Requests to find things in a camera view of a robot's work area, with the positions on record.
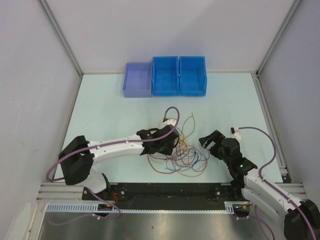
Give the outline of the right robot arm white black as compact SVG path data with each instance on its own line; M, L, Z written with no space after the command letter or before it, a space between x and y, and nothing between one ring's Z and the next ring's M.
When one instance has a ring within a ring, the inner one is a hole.
M302 200L270 181L262 169L243 156L239 128L231 128L226 137L215 130L199 138L200 145L223 161L232 177L230 194L237 200L246 199L283 225L287 240L318 240L320 211L311 200Z

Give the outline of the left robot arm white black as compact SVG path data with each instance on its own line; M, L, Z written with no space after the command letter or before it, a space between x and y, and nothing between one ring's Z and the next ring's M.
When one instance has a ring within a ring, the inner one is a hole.
M176 147L178 131L169 124L163 128L142 129L131 136L112 141L88 141L75 137L59 154L63 179L67 186L81 184L100 200L110 196L111 186L103 173L93 166L106 160L125 156L143 156L160 153L169 156Z

